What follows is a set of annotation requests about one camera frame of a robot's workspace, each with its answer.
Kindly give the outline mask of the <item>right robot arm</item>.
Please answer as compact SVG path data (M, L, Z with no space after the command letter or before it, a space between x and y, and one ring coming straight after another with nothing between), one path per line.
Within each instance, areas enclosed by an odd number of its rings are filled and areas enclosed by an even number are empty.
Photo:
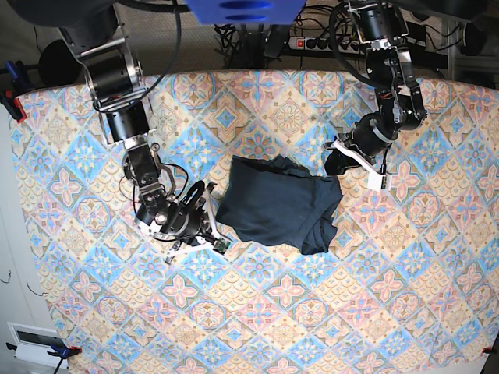
M142 101L150 88L143 83L114 3L83 1L72 9L75 17L59 30L84 68L104 134L125 149L122 167L133 185L136 225L146 236L170 244L166 263L177 255L202 250L223 256L230 241L215 222L214 184L198 181L178 189L177 165L162 162L159 144L147 141L150 126Z

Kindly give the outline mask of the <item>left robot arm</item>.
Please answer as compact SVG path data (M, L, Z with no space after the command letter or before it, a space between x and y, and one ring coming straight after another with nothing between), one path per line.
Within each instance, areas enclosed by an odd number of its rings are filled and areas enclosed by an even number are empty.
M366 46L365 76L339 50L336 21L340 15L350 19L359 42ZM352 151L352 156L332 143L326 145L331 150L324 164L326 173L343 175L361 166L356 156L370 165L375 164L378 154L386 156L398 134L419 128L427 112L406 43L408 28L399 7L382 1L340 1L331 11L329 29L329 47L334 56L358 81L374 88L378 106L352 130L334 138Z

